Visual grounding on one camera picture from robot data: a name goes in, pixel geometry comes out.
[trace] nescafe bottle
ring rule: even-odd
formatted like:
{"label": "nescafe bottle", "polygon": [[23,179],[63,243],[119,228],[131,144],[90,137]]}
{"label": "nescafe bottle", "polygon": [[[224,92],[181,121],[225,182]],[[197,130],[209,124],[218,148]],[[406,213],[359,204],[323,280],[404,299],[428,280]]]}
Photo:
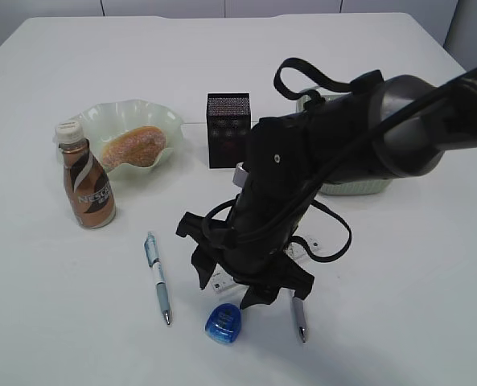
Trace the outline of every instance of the nescafe bottle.
{"label": "nescafe bottle", "polygon": [[80,226],[100,228],[115,216],[115,199],[108,176],[93,157],[89,141],[77,121],[56,126],[64,160],[64,190]]}

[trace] pen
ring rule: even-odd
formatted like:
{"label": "pen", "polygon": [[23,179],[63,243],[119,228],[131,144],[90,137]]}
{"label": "pen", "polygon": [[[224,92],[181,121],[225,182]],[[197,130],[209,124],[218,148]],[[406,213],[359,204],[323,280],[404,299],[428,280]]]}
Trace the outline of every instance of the pen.
{"label": "pen", "polygon": [[147,239],[145,240],[145,253],[149,266],[152,269],[154,281],[156,282],[156,294],[158,295],[159,308],[165,319],[165,322],[169,326],[172,323],[171,305],[168,302],[167,286],[165,285],[165,277],[163,276],[163,270],[161,268],[161,262],[159,261],[158,245],[156,244],[156,238],[149,232]]}
{"label": "pen", "polygon": [[304,316],[304,301],[296,298],[294,295],[292,297],[292,309],[294,311],[295,326],[297,327],[299,338],[305,343],[308,329],[306,327],[306,317]]}

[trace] black strap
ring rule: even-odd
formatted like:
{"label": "black strap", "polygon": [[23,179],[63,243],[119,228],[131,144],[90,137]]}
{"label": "black strap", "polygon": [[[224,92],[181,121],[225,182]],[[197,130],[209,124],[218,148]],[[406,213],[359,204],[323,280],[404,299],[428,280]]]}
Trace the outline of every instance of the black strap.
{"label": "black strap", "polygon": [[341,256],[343,256],[345,254],[345,252],[351,246],[351,242],[352,242],[351,228],[349,227],[349,225],[345,222],[345,220],[342,217],[338,216],[336,213],[334,213],[329,207],[327,207],[323,203],[320,203],[319,201],[313,200],[311,202],[311,205],[313,205],[317,209],[323,211],[324,213],[328,214],[329,216],[333,217],[334,219],[338,220],[349,232],[349,239],[347,240],[345,245],[342,247],[342,249],[340,249],[337,253],[335,253],[333,255],[330,255],[330,256],[317,256],[317,255],[315,255],[311,251],[310,246],[308,245],[306,240],[304,240],[300,236],[292,236],[289,239],[289,242],[301,245],[304,248],[304,250],[306,251],[306,253],[308,254],[308,256],[311,258],[311,260],[315,260],[318,263],[331,263],[332,261],[335,261],[335,260],[338,260],[339,258],[341,258]]}
{"label": "black strap", "polygon": [[349,83],[336,82],[333,79],[322,74],[316,67],[309,64],[305,60],[299,58],[288,58],[285,60],[281,66],[279,66],[276,71],[276,75],[273,78],[273,86],[276,90],[279,91],[286,99],[291,101],[296,101],[297,99],[307,95],[311,100],[322,99],[319,92],[316,90],[306,90],[305,92],[293,92],[286,87],[286,85],[281,80],[281,71],[283,68],[293,68],[306,75],[308,78],[313,80],[320,87],[325,88],[326,90],[332,92],[350,92],[351,85]]}

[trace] white ruffled bowl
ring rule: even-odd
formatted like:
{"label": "white ruffled bowl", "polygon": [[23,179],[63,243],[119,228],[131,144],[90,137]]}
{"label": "white ruffled bowl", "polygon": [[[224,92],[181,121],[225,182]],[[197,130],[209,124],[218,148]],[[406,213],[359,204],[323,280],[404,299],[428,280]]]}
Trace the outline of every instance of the white ruffled bowl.
{"label": "white ruffled bowl", "polygon": [[109,179],[135,178],[150,173],[156,166],[165,162],[183,141],[183,120],[179,115],[165,106],[139,99],[101,103],[70,119],[81,123],[84,135],[90,141],[90,149],[99,161],[104,145],[128,131],[142,126],[156,126],[165,133],[167,146],[158,154],[152,166],[140,167],[122,163],[108,173]]}

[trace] table surface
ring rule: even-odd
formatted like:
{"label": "table surface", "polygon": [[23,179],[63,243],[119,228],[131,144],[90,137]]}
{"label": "table surface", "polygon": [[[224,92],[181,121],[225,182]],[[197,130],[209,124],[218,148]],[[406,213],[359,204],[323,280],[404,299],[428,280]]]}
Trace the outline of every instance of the table surface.
{"label": "table surface", "polygon": [[[253,119],[294,111],[272,86],[299,56],[338,80],[380,68],[432,84],[462,69],[408,15],[255,19],[37,18],[0,48],[0,385],[477,384],[477,150],[431,174],[326,203],[353,228],[350,252],[316,276],[309,341],[288,293],[243,313],[232,347],[204,323],[220,299],[198,290],[195,244],[175,236],[238,189],[209,170],[207,92],[250,92]],[[286,72],[292,88],[310,83]],[[79,228],[51,142],[54,125],[104,101],[141,98],[187,123],[185,149],[148,179],[114,183],[117,218]],[[158,234],[174,322],[164,325],[146,264]],[[301,232],[346,240],[309,211]]]}

